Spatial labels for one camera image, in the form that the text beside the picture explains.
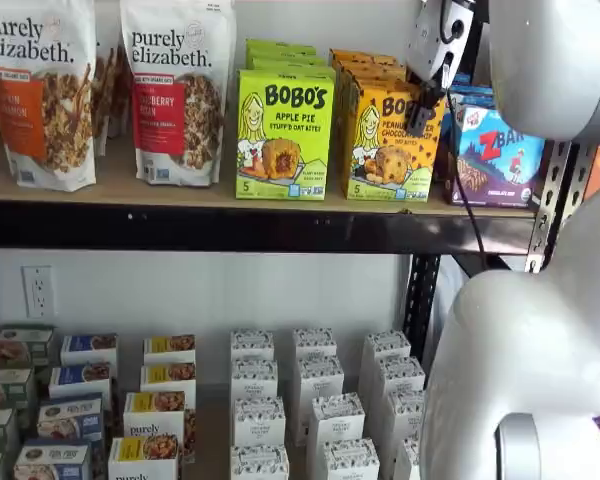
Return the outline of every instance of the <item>cardboard box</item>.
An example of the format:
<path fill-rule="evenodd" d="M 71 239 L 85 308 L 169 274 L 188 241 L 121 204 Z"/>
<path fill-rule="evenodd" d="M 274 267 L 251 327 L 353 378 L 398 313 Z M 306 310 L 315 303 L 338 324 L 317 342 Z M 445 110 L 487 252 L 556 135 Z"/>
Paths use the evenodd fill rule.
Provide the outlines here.
<path fill-rule="evenodd" d="M 239 398 L 278 395 L 278 364 L 272 360 L 231 362 L 231 404 Z"/>
<path fill-rule="evenodd" d="M 346 197 L 426 202 L 443 102 L 417 138 L 407 134 L 407 109 L 420 94 L 416 85 L 398 79 L 356 78 L 350 90 L 342 160 Z"/>
<path fill-rule="evenodd" d="M 291 389 L 291 432 L 296 446 L 309 433 L 314 398 L 342 393 L 344 372 L 337 357 L 300 358 L 295 363 Z"/>
<path fill-rule="evenodd" d="M 234 330 L 231 332 L 231 360 L 273 360 L 273 332 Z"/>
<path fill-rule="evenodd" d="M 384 427 L 378 446 L 380 472 L 385 480 L 391 480 L 393 476 L 402 440 L 420 434 L 424 400 L 424 392 L 392 392 L 386 398 Z"/>
<path fill-rule="evenodd" d="M 233 445 L 283 445 L 285 415 L 280 397 L 238 399 L 233 407 Z"/>
<path fill-rule="evenodd" d="M 374 367 L 381 358 L 389 355 L 409 356 L 411 345 L 404 333 L 398 330 L 370 333 L 364 339 L 360 376 L 358 378 L 358 395 L 365 411 L 369 410 L 371 391 L 373 391 Z"/>
<path fill-rule="evenodd" d="M 400 442 L 393 478 L 420 480 L 420 442 L 415 436 Z"/>
<path fill-rule="evenodd" d="M 229 468 L 230 480 L 289 479 L 289 458 L 284 445 L 231 447 Z"/>
<path fill-rule="evenodd" d="M 144 364 L 195 363 L 195 335 L 151 337 L 144 340 Z"/>
<path fill-rule="evenodd" d="M 368 438 L 326 442 L 316 480 L 377 480 L 380 462 Z"/>
<path fill-rule="evenodd" d="M 424 389 L 425 374 L 415 357 L 387 357 L 378 360 L 369 409 L 369 433 L 380 444 L 383 403 L 391 392 L 418 392 Z"/>
<path fill-rule="evenodd" d="M 175 435 L 114 438 L 109 454 L 109 478 L 177 480 L 179 455 Z"/>
<path fill-rule="evenodd" d="M 316 480 L 318 458 L 326 442 L 360 439 L 363 428 L 364 410 L 357 394 L 314 398 L 307 438 L 307 478 Z"/>
<path fill-rule="evenodd" d="M 0 330 L 0 365 L 48 366 L 55 362 L 51 326 L 5 326 Z"/>
<path fill-rule="evenodd" d="M 91 480 L 87 440 L 27 440 L 13 467 L 14 480 Z"/>
<path fill-rule="evenodd" d="M 236 197 L 323 200 L 333 79 L 240 70 Z"/>
<path fill-rule="evenodd" d="M 37 432 L 38 437 L 55 441 L 89 441 L 92 478 L 106 478 L 107 442 L 101 394 L 43 401 L 38 412 Z"/>

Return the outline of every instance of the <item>small white box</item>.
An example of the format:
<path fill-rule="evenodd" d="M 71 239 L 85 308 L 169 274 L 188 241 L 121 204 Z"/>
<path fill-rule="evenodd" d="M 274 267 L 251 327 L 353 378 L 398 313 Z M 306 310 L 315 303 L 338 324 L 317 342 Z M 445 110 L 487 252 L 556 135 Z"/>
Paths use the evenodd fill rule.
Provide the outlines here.
<path fill-rule="evenodd" d="M 425 374 L 415 357 L 387 357 L 378 360 L 373 381 L 368 427 L 376 445 L 382 435 L 382 405 L 391 392 L 417 392 L 424 389 Z"/>
<path fill-rule="evenodd" d="M 288 480 L 284 445 L 231 447 L 230 480 Z"/>
<path fill-rule="evenodd" d="M 327 442 L 319 457 L 316 480 L 377 480 L 380 462 L 368 438 Z"/>
<path fill-rule="evenodd" d="M 316 463 L 326 442 L 362 438 L 364 410 L 356 393 L 312 400 L 307 437 L 307 478 L 316 477 Z"/>
<path fill-rule="evenodd" d="M 196 337 L 151 337 L 144 340 L 144 364 L 195 363 Z"/>
<path fill-rule="evenodd" d="M 231 404 L 239 398 L 278 395 L 278 365 L 273 360 L 231 362 Z"/>
<path fill-rule="evenodd" d="M 400 442 L 393 478 L 420 480 L 420 442 L 414 435 Z"/>
<path fill-rule="evenodd" d="M 273 360 L 273 332 L 241 329 L 231 332 L 231 360 Z"/>
<path fill-rule="evenodd" d="M 296 328 L 293 330 L 295 359 L 335 356 L 336 341 L 330 328 Z"/>
<path fill-rule="evenodd" d="M 338 357 L 300 358 L 295 364 L 291 395 L 291 432 L 296 446 L 306 443 L 311 400 L 342 393 L 344 372 Z"/>
<path fill-rule="evenodd" d="M 391 392 L 384 402 L 383 433 L 378 446 L 380 472 L 391 480 L 400 443 L 419 435 L 424 412 L 424 392 Z"/>
<path fill-rule="evenodd" d="M 238 447 L 284 444 L 281 398 L 238 399 L 233 407 L 233 444 Z"/>
<path fill-rule="evenodd" d="M 399 354 L 405 357 L 411 353 L 411 345 L 404 333 L 398 330 L 370 333 L 364 339 L 360 376 L 358 378 L 358 395 L 365 411 L 369 411 L 371 392 L 373 391 L 373 372 L 376 362 L 389 355 Z"/>

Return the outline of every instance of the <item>electrical outlet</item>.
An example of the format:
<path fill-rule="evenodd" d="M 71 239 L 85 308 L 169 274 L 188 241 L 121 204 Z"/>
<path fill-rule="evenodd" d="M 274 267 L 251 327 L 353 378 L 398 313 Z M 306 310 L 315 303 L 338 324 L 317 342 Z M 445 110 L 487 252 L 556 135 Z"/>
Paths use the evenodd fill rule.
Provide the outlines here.
<path fill-rule="evenodd" d="M 53 270 L 50 266 L 22 267 L 27 317 L 52 318 L 56 315 Z"/>

